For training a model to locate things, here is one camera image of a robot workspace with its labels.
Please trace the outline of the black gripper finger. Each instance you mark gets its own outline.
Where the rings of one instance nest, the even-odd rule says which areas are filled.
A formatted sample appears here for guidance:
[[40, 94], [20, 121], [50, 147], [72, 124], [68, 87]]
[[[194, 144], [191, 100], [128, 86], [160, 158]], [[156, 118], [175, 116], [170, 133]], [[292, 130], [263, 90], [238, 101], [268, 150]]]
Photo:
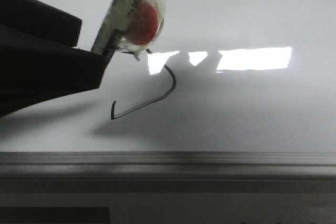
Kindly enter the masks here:
[[82, 20], [38, 0], [1, 0], [1, 25], [74, 47]]
[[105, 57], [1, 26], [1, 116], [97, 89]]

